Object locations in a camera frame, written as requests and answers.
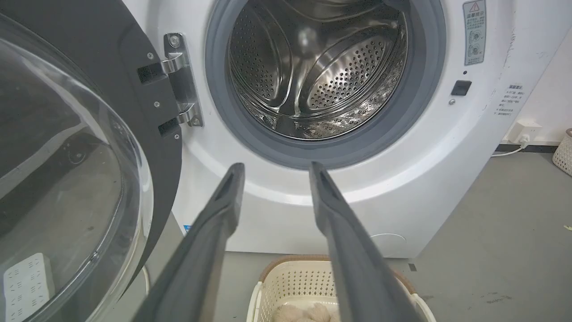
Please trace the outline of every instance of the stainless steel drum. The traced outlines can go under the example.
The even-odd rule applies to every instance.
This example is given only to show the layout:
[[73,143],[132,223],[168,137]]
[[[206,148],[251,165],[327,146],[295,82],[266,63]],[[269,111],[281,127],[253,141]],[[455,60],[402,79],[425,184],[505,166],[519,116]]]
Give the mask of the stainless steel drum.
[[244,107],[269,129],[321,140],[359,127],[396,88],[407,56],[401,12],[381,1],[251,0],[228,45]]

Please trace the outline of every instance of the brown basket rim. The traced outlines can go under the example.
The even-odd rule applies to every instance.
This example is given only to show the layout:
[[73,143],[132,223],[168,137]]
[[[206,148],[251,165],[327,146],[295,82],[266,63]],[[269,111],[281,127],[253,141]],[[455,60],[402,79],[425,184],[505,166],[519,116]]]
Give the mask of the brown basket rim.
[[[268,276],[268,274],[270,273],[270,271],[272,269],[274,269],[275,267],[277,267],[278,265],[285,263],[285,262],[294,262],[294,261],[323,261],[323,262],[329,262],[329,257],[327,255],[286,255],[286,256],[282,256],[279,257],[275,260],[273,260],[270,264],[268,264],[264,270],[262,271],[262,273],[260,274],[260,278],[258,279],[260,282],[264,283],[264,280],[266,280],[266,277]],[[407,279],[407,277],[405,277],[401,272],[396,271],[393,268],[390,268],[391,271],[393,272],[395,278],[397,278],[401,283],[403,283],[403,285],[405,285],[405,288],[409,291],[409,294],[415,294],[417,293],[417,291],[415,290],[415,288],[413,287],[413,285],[411,284],[411,282]]]

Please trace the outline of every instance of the gray floor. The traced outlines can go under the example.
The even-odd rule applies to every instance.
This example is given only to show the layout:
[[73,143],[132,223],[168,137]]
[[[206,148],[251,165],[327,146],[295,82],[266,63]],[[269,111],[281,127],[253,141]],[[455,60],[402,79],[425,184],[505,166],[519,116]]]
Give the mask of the gray floor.
[[[572,231],[563,226],[572,226],[572,178],[550,158],[492,158],[421,255],[390,261],[437,321],[571,319]],[[148,261],[152,279],[181,238],[171,218]],[[258,275],[276,257],[226,254],[215,321],[245,321]],[[143,298],[139,276],[109,321],[127,321]]]

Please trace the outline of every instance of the washing machine door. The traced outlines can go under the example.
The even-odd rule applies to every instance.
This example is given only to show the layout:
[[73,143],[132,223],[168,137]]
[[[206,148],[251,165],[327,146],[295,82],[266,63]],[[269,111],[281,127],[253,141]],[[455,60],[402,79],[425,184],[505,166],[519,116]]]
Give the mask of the washing machine door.
[[99,320],[149,257],[196,119],[172,58],[121,1],[0,3],[0,321]]

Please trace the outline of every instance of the power cord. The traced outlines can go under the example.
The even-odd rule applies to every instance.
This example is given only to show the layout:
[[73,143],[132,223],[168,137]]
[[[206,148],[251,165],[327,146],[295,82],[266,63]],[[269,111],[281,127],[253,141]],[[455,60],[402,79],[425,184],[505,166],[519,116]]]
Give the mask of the power cord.
[[511,155],[511,154],[517,153],[518,151],[524,150],[527,146],[529,146],[529,141],[530,141],[530,137],[525,134],[525,135],[523,135],[523,136],[521,137],[521,139],[518,141],[518,143],[521,144],[521,147],[519,147],[518,149],[516,149],[516,150],[514,150],[514,151],[507,152],[507,153],[493,154],[493,155],[491,155],[491,158],[492,158],[493,156],[506,156],[506,155]]

